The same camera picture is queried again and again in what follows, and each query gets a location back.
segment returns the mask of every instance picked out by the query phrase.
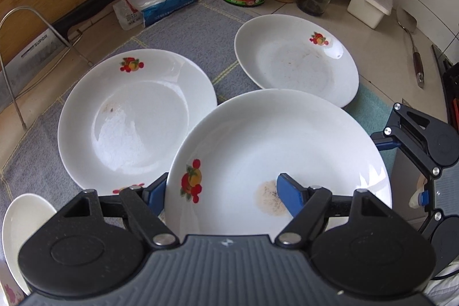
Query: gray gripper plate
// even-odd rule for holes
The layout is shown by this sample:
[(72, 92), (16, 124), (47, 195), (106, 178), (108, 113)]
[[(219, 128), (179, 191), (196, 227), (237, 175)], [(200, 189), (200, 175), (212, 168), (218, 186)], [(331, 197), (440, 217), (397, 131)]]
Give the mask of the gray gripper plate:
[(154, 252), (138, 275), (115, 291), (59, 301), (34, 293), (22, 306), (433, 306), (422, 295), (362, 301), (327, 285), (299, 251), (268, 236), (189, 236)]
[(459, 162), (443, 169), (442, 176), (434, 181), (435, 208), (445, 216), (459, 216)]

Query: white tile countertop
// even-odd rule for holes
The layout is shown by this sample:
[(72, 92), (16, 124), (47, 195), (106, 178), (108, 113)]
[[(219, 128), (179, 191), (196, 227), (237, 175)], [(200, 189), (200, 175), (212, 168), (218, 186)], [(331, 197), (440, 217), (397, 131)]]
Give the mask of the white tile countertop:
[[(300, 11), (294, 3), (284, 4), (274, 0), (267, 0), (264, 5), (244, 10), (253, 16), (270, 13), (289, 14), (324, 27), (339, 38), (349, 50), (359, 70), (361, 82), (388, 104), (399, 102), (403, 98), (415, 109), (446, 120), (444, 96), (431, 51), (431, 41), (416, 30), (414, 39), (421, 53), (425, 71), (425, 87), (421, 89), (415, 79), (409, 37), (397, 24), (395, 12), (390, 17), (384, 17), (376, 30), (373, 30), (347, 12), (348, 2), (349, 0), (332, 0), (322, 17), (309, 16)], [(98, 62), (130, 37), (141, 32), (139, 27), (129, 32), (123, 31), (113, 12), (101, 20), (95, 19), (77, 45), (92, 62)], [(44, 74), (51, 66), (52, 63), (40, 74)], [(88, 67), (83, 60), (70, 52), (58, 69), (18, 100), (26, 124), (30, 126), (87, 70)], [(10, 105), (0, 113), (0, 166), (5, 164), (23, 135), (17, 114)]]

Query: cleaver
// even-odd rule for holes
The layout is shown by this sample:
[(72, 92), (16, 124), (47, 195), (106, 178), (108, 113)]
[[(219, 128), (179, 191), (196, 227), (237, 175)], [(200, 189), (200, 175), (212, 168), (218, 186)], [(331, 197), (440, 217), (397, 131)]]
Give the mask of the cleaver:
[[(106, 6), (115, 0), (86, 0), (78, 7), (52, 24), (56, 31), (68, 40), (68, 31), (91, 17), (96, 16)], [(15, 96), (66, 46), (51, 31), (45, 30), (5, 67)], [(11, 97), (6, 86), (5, 78), (0, 73), (0, 112), (11, 103)]]

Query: silver bolt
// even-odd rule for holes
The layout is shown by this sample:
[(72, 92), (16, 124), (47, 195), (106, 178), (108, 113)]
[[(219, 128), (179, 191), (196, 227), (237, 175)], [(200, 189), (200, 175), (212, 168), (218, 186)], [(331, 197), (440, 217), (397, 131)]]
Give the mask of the silver bolt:
[(279, 241), (285, 245), (295, 245), (301, 241), (301, 236), (294, 232), (284, 232), (279, 236)]
[(160, 233), (153, 237), (153, 243), (160, 246), (170, 245), (175, 243), (175, 236), (170, 233)]

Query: white plate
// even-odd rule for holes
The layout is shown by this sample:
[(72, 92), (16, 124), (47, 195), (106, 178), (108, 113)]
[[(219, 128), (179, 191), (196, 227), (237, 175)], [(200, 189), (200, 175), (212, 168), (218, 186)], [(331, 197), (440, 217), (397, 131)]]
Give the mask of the white plate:
[[(124, 66), (131, 57), (138, 61)], [(72, 179), (99, 195), (148, 185), (169, 171), (186, 135), (216, 106), (212, 83), (194, 62), (163, 50), (121, 53), (70, 93), (59, 153)]]
[(14, 280), (27, 295), (30, 290), (17, 263), (19, 250), (55, 213), (53, 205), (35, 194), (18, 196), (6, 210), (2, 227), (3, 252)]
[[(188, 135), (167, 180), (166, 224), (181, 240), (192, 233), (274, 239), (291, 220), (276, 193), (281, 173), (340, 195), (367, 188), (392, 206), (382, 158), (350, 115), (308, 93), (271, 89), (221, 104)], [(182, 180), (192, 194), (201, 190), (199, 200), (181, 192)], [(329, 227), (345, 221), (331, 218)]]
[(345, 46), (324, 28), (299, 17), (266, 15), (236, 34), (240, 66), (261, 88), (288, 88), (344, 107), (359, 88), (359, 73)]

